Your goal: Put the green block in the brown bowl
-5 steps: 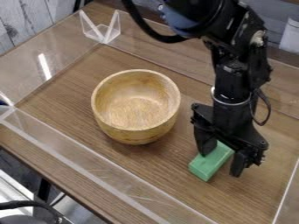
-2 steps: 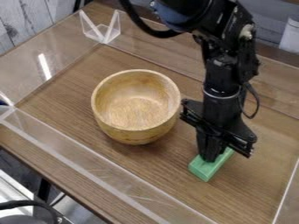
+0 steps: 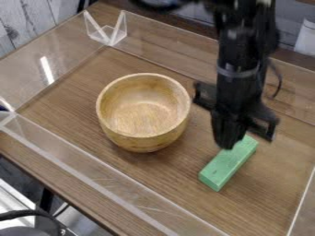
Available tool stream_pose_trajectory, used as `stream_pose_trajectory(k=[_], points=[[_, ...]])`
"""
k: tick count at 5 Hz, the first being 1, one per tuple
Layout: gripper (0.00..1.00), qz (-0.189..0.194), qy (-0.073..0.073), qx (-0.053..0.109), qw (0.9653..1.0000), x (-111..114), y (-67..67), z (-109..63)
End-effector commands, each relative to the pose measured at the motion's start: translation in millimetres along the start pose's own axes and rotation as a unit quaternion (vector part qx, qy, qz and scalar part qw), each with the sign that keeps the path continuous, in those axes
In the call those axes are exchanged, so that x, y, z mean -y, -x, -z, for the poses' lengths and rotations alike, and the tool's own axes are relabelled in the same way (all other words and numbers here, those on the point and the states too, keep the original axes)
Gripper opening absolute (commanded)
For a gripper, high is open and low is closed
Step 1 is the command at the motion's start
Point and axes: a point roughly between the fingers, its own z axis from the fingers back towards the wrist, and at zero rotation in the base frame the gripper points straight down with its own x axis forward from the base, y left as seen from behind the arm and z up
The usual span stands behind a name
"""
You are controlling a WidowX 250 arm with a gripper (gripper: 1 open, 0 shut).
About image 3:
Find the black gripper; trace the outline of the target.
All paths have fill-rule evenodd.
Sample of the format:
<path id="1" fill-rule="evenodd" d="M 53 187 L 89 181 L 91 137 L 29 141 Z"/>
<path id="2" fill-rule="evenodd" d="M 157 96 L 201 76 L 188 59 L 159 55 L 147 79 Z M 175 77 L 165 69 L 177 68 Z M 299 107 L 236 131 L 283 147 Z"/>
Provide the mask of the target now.
<path id="1" fill-rule="evenodd" d="M 279 118 L 261 102 L 267 67 L 217 65 L 216 83 L 195 83 L 193 103 L 211 113 L 213 140 L 223 149 L 232 149 L 247 131 L 267 141 L 275 138 Z"/>

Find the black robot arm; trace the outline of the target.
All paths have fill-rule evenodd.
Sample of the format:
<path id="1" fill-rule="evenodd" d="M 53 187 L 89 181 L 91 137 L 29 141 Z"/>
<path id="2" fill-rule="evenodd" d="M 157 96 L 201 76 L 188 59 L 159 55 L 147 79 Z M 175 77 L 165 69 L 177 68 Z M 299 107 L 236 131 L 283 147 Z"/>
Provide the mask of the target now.
<path id="1" fill-rule="evenodd" d="M 211 112 L 216 145 L 233 148 L 251 131 L 273 139 L 279 119 L 263 104 L 269 55 L 277 48 L 276 0 L 213 0 L 216 82 L 197 82 L 193 103 Z"/>

